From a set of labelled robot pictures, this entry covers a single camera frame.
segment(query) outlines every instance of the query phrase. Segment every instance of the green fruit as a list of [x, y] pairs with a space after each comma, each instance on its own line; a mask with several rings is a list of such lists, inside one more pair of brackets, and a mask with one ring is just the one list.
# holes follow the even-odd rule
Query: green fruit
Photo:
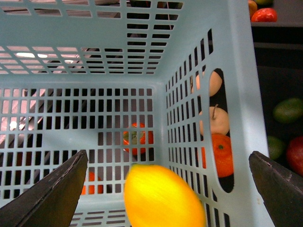
[[286, 149], [286, 144], [274, 136], [267, 136], [267, 145], [268, 145], [268, 152], [269, 157], [272, 160], [276, 160], [279, 158]]
[[274, 0], [254, 0], [258, 5], [265, 6], [273, 4]]
[[293, 123], [303, 116], [303, 100], [289, 98], [275, 106], [274, 119], [280, 123]]

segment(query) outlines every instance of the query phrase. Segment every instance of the red fruit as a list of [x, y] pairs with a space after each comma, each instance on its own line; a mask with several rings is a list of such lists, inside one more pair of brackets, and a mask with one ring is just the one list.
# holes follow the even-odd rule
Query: red fruit
[[292, 170], [303, 176], [303, 136], [299, 136], [290, 141], [286, 159]]
[[272, 8], [263, 8], [257, 10], [254, 15], [252, 15], [252, 22], [276, 22], [277, 13]]

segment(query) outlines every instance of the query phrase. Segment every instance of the light blue basket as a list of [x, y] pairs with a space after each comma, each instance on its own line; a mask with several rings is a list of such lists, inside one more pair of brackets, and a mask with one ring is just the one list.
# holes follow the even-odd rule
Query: light blue basket
[[[87, 175], [96, 193], [80, 197], [71, 226], [130, 227], [123, 190], [134, 162], [182, 176], [208, 226], [273, 226], [248, 163], [254, 150], [267, 154], [267, 142], [247, 1], [106, 2], [0, 0], [0, 207], [85, 149], [101, 180]], [[224, 74], [230, 120], [230, 193], [212, 155], [214, 69]], [[197, 89], [191, 81], [202, 72]], [[154, 136], [128, 146], [146, 148], [138, 157], [123, 143], [134, 122]]]

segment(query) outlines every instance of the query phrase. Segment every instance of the apple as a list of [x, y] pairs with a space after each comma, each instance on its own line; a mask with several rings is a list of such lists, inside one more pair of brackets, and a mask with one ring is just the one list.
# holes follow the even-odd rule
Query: apple
[[[210, 79], [209, 79], [209, 96], [214, 96], [220, 89], [222, 85], [222, 78], [218, 73], [215, 71], [212, 72]], [[197, 90], [200, 89], [200, 76], [199, 74], [196, 76], [196, 88]], [[191, 88], [191, 93], [194, 92], [194, 86]]]
[[296, 137], [289, 142], [286, 160], [295, 173], [303, 176], [303, 136]]
[[[226, 135], [229, 131], [229, 118], [228, 113], [216, 106], [209, 107], [209, 120], [210, 120], [210, 132], [211, 134]], [[203, 121], [199, 122], [200, 133], [204, 134]]]

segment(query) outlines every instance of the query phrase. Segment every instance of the apple stem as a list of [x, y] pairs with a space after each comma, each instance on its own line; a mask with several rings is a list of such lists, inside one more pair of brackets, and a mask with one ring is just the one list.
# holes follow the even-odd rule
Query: apple stem
[[[214, 110], [216, 109], [216, 107], [218, 106], [219, 104], [216, 104], [215, 106], [214, 106]], [[214, 117], [214, 111], [213, 111], [213, 120], [215, 119], [215, 117]]]

